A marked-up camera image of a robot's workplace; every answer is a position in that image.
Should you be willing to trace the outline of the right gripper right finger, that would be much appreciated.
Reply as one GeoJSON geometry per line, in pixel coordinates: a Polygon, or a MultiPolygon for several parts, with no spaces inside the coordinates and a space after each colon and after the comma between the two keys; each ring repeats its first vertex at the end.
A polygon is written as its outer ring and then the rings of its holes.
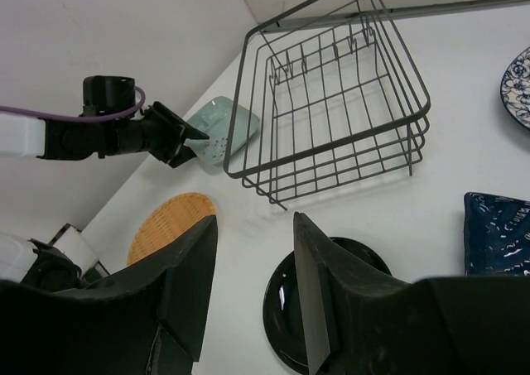
{"type": "Polygon", "coordinates": [[[529,280],[389,276],[293,216],[312,374],[526,374],[529,280]]]}

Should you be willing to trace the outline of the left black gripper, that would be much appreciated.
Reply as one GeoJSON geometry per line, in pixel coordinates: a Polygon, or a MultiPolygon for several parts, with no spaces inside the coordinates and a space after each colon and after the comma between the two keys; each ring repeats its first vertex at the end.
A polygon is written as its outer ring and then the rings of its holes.
{"type": "Polygon", "coordinates": [[[201,130],[181,120],[161,102],[154,102],[142,119],[144,148],[157,160],[177,168],[197,155],[189,147],[181,147],[182,140],[209,140],[201,130]]]}

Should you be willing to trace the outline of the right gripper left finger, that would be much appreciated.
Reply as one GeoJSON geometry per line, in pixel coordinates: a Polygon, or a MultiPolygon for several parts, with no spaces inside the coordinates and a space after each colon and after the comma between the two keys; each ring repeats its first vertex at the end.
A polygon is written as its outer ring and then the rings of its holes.
{"type": "Polygon", "coordinates": [[[218,225],[83,289],[1,284],[4,374],[189,374],[205,337],[218,225]]]}

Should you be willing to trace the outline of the light green rectangular plate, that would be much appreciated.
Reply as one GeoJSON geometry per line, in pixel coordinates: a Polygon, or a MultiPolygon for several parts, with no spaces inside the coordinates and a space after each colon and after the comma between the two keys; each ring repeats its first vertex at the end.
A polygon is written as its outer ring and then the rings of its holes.
{"type": "MultiPolygon", "coordinates": [[[[229,142],[233,105],[231,99],[219,96],[209,101],[188,119],[192,127],[209,136],[208,140],[187,139],[185,141],[185,146],[189,147],[205,164],[218,166],[224,161],[229,142]]],[[[236,111],[230,155],[241,149],[259,128],[259,118],[239,105],[236,111]]]]}

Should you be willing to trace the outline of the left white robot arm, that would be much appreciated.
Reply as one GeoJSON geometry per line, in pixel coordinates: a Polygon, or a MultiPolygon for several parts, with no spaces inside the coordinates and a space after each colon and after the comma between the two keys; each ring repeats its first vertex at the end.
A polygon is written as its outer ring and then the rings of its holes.
{"type": "MultiPolygon", "coordinates": [[[[186,141],[206,141],[208,135],[160,102],[145,108],[145,99],[133,78],[95,75],[83,81],[77,117],[2,107],[1,154],[82,161],[147,152],[172,168],[194,158],[186,141]]],[[[46,292],[84,285],[81,268],[64,253],[10,233],[1,234],[1,278],[46,292]]]]}

